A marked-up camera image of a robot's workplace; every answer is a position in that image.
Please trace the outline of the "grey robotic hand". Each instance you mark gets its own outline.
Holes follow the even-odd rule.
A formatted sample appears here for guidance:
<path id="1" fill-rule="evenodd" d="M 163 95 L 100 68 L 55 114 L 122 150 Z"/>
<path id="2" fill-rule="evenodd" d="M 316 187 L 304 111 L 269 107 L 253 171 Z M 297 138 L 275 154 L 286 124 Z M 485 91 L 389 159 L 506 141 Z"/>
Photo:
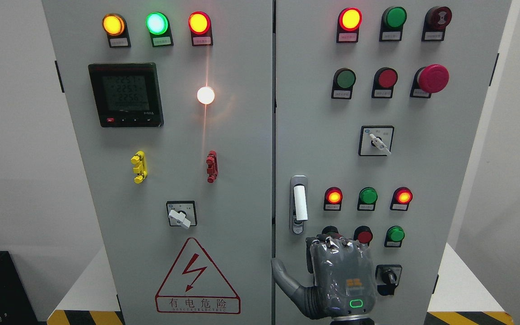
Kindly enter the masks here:
<path id="1" fill-rule="evenodd" d="M 273 279 L 306 317 L 317 320 L 368 318 L 376 303 L 369 246 L 343 235 L 318 234 L 306 239 L 314 285 L 302 286 L 272 258 Z"/>

